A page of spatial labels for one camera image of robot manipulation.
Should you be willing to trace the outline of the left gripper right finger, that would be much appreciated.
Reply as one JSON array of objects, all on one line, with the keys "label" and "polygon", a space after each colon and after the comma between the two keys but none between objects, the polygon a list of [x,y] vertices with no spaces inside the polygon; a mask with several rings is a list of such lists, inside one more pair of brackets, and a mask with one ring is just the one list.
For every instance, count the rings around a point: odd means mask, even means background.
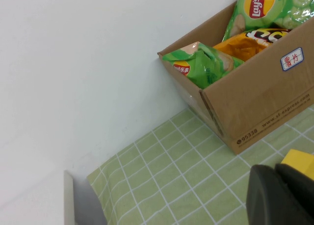
[{"label": "left gripper right finger", "polygon": [[314,180],[287,164],[276,164],[276,173],[287,184],[297,201],[309,213],[314,213]]}]

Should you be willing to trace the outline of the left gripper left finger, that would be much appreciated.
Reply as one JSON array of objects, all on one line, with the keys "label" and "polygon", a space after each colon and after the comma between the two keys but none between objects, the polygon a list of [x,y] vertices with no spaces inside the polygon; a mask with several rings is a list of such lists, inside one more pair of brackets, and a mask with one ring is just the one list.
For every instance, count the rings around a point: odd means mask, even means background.
[{"label": "left gripper left finger", "polygon": [[254,165],[250,170],[246,198],[250,225],[312,225],[309,214],[297,201],[275,167]]}]

